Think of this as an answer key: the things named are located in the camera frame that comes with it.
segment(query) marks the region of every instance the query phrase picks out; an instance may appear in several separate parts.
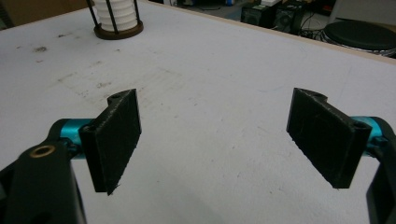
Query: wooden base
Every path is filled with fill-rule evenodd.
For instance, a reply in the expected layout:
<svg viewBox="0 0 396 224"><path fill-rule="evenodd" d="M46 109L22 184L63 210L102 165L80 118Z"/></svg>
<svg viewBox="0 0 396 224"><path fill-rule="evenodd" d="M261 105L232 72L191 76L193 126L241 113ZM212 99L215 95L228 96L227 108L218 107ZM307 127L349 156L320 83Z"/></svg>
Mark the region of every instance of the wooden base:
<svg viewBox="0 0 396 224"><path fill-rule="evenodd" d="M119 40L132 37L134 35L138 35L143 31L143 22L138 21L136 27L126 30L120 31L117 35L114 32L109 32L102 29L102 24L99 24L93 28L95 31L95 35L98 38L105 39L105 40Z"/></svg>

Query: black rubber pad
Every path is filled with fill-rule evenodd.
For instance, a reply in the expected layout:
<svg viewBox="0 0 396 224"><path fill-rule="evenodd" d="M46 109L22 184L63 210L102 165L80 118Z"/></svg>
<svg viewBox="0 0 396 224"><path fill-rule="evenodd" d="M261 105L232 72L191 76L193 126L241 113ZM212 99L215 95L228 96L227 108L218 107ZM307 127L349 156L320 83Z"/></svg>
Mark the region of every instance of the black rubber pad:
<svg viewBox="0 0 396 224"><path fill-rule="evenodd" d="M333 188L349 188L371 129L329 105L326 96L294 89L287 131Z"/></svg>
<svg viewBox="0 0 396 224"><path fill-rule="evenodd" d="M110 96L108 108L79 130L97 192L111 194L118 186L141 134L136 91Z"/></svg>

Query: white tabletop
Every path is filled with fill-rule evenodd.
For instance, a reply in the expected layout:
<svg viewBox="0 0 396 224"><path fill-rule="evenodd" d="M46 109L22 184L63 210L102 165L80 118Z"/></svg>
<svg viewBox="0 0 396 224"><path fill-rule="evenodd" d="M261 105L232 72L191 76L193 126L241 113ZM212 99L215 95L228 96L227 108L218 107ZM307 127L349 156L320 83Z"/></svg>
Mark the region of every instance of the white tabletop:
<svg viewBox="0 0 396 224"><path fill-rule="evenodd" d="M125 40L98 39L88 10L0 32L0 168L57 119L96 118L137 89L143 132L114 195L73 161L89 223L369 222L378 162L333 189L286 126L299 87L396 127L392 59L138 4L145 30Z"/></svg>

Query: screw hole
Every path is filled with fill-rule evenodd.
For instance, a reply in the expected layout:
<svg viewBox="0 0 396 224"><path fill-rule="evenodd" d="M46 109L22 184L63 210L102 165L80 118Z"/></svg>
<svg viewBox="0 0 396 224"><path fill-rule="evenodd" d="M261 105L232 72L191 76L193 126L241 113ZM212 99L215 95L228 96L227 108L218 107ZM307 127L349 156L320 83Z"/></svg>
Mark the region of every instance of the screw hole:
<svg viewBox="0 0 396 224"><path fill-rule="evenodd" d="M32 158L41 158L41 157L48 156L53 151L55 151L55 146L37 147L30 153L30 156Z"/></svg>

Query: electronic equipment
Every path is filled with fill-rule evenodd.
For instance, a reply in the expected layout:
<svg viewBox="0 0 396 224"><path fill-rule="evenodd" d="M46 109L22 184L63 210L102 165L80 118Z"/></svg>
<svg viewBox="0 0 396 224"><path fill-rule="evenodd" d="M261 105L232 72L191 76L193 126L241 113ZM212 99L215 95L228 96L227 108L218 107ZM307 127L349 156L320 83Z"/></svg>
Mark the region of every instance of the electronic equipment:
<svg viewBox="0 0 396 224"><path fill-rule="evenodd" d="M259 5L253 7L242 7L241 22L264 28L273 28L276 16L276 6L267 7Z"/></svg>
<svg viewBox="0 0 396 224"><path fill-rule="evenodd" d="M297 35L304 16L305 2L288 1L277 7L274 22L277 31Z"/></svg>

